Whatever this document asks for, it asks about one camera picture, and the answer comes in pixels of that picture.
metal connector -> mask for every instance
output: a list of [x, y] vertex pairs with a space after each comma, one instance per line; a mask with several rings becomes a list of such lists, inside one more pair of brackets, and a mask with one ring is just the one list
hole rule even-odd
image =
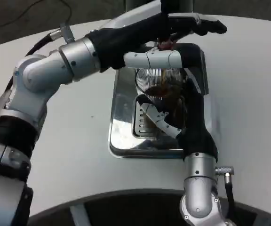
[[50, 33], [50, 37], [53, 41], [55, 41], [56, 39], [59, 39], [62, 37], [62, 32], [60, 29], [57, 29], [56, 31], [53, 31]]
[[60, 30], [61, 30], [61, 35], [67, 44], [75, 42], [75, 38], [74, 38], [72, 30], [70, 29], [70, 26], [66, 24], [60, 24]]
[[70, 26], [66, 24], [60, 24], [59, 29], [50, 33], [50, 37], [53, 41], [63, 37], [67, 44], [75, 41], [75, 38]]
[[219, 176], [224, 176], [225, 184], [231, 184], [231, 176], [234, 175], [234, 167], [232, 166], [223, 166], [215, 168], [215, 174]]

reflective metal surface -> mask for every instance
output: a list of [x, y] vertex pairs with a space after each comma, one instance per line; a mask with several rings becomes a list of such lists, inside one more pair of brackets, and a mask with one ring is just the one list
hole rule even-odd
[[121, 158], [181, 158], [177, 141], [168, 136], [136, 137], [132, 131], [135, 112], [135, 70], [122, 68], [116, 73], [112, 99], [110, 150]]

white tabletop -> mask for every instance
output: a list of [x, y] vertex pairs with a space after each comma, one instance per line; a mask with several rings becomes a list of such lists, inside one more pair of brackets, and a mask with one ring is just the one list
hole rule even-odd
[[[271, 213], [271, 22], [219, 16], [225, 35], [191, 35], [206, 54], [210, 92], [220, 116], [219, 164], [235, 167], [238, 202]], [[76, 38], [105, 21], [72, 27]], [[0, 45], [0, 95], [13, 68], [46, 32]], [[42, 54], [62, 44], [55, 41]], [[183, 190], [182, 160], [117, 159], [108, 150], [115, 71], [63, 85], [48, 103], [48, 116], [32, 156], [28, 185], [31, 215], [110, 191]], [[225, 196], [223, 181], [219, 194]]]

metal plate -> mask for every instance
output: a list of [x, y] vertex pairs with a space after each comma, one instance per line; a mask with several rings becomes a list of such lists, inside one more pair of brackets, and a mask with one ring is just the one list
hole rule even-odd
[[136, 97], [135, 70], [117, 70], [109, 133], [111, 152], [120, 158], [181, 158], [182, 150], [175, 139], [137, 136], [133, 132]]
[[139, 103], [135, 101], [134, 104], [134, 122], [132, 131], [135, 137], [138, 138], [155, 138], [168, 137], [166, 133], [157, 128], [154, 123], [143, 113]]

black robot arm segment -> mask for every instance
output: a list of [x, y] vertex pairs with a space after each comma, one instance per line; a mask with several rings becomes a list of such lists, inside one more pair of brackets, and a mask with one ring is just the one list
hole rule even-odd
[[205, 35], [208, 32], [225, 33], [227, 31], [219, 20], [197, 13], [163, 14], [159, 13], [126, 27], [103, 28], [86, 35], [96, 49], [101, 62], [101, 71], [109, 67], [124, 67], [123, 56], [136, 51], [141, 45], [157, 38], [169, 38], [173, 33], [196, 32]]

